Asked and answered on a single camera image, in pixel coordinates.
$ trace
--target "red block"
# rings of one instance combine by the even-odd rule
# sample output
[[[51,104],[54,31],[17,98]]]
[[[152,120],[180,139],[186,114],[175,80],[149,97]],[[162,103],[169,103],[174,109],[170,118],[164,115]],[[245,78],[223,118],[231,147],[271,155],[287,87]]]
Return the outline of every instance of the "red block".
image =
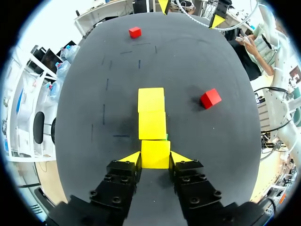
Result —
[[[138,38],[141,36],[141,29],[139,27],[133,27],[128,30],[132,39]]]
[[[203,96],[201,96],[201,102],[206,109],[216,105],[218,102],[221,102],[222,99],[216,89],[207,91]]]

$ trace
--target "screw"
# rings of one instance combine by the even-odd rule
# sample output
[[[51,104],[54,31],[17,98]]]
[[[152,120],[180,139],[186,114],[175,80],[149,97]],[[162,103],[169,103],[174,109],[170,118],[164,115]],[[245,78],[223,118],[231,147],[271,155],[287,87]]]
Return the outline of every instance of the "screw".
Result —
[[[189,181],[190,181],[190,178],[184,177],[184,178],[182,178],[182,181],[184,181],[184,182],[189,182]]]
[[[189,199],[189,202],[191,204],[198,204],[199,203],[199,198],[198,197],[192,197]]]
[[[111,175],[111,174],[106,174],[106,175],[104,176],[104,178],[106,178],[106,179],[112,179],[112,175]]]
[[[121,203],[121,199],[118,196],[115,196],[114,198],[112,198],[112,203],[115,204]]]
[[[96,195],[97,195],[97,191],[95,191],[95,190],[90,191],[90,196],[91,197],[94,197]]]
[[[233,222],[234,221],[234,217],[232,216],[226,216],[223,221],[227,221],[227,222]]]
[[[205,174],[200,174],[199,175],[199,178],[203,179],[203,180],[206,180],[206,175]]]
[[[121,181],[122,182],[127,182],[128,181],[128,177],[125,177],[125,176],[121,177]]]
[[[220,197],[222,195],[222,193],[220,191],[215,191],[213,194],[215,197]]]

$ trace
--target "black metal bracket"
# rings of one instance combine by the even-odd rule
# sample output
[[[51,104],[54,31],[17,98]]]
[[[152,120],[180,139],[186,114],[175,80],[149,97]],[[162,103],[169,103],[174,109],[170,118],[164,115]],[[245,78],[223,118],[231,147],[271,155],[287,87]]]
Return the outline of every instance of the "black metal bracket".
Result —
[[[103,181],[90,191],[90,203],[72,195],[68,204],[61,202],[49,213],[47,224],[121,226],[127,218],[141,169],[141,154],[136,163],[111,161]]]
[[[231,6],[231,5],[232,5],[231,0],[219,0],[218,1],[215,12],[213,13],[212,18],[210,20],[209,28],[211,28],[212,25],[213,25],[215,15],[218,15],[218,16],[226,19],[228,7]]]
[[[253,202],[223,207],[221,191],[207,180],[203,169],[198,160],[175,163],[172,155],[169,156],[169,175],[189,226],[250,226],[259,222],[264,211]]]

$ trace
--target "black table surface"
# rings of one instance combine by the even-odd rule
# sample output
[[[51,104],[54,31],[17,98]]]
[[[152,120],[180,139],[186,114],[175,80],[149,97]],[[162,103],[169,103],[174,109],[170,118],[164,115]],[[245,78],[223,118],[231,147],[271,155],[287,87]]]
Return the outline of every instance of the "black table surface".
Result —
[[[131,39],[135,26],[142,36]],[[250,200],[261,140],[248,76],[222,34],[179,13],[112,19],[83,43],[63,85],[55,129],[67,199],[89,201],[111,160],[140,151],[138,89],[153,87],[164,88],[171,150],[200,160],[222,204]],[[222,101],[205,110],[199,98],[212,88]],[[143,169],[124,225],[185,222],[167,170]]]

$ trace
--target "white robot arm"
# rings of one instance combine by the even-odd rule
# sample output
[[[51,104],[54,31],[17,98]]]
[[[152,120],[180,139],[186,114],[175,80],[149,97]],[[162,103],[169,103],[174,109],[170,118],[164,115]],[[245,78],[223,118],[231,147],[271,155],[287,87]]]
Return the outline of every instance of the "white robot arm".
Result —
[[[289,58],[289,45],[287,37],[276,30],[276,23],[272,12],[265,5],[259,4],[259,9],[264,20],[264,30],[267,41],[278,48],[275,59],[274,79],[272,87],[288,88],[289,74],[287,65]],[[270,128],[279,128],[272,131],[271,139],[278,137],[291,150],[298,172],[301,170],[301,135],[295,126],[290,113],[301,106],[301,97],[288,100],[287,94],[275,90],[264,90],[266,107],[269,115]]]

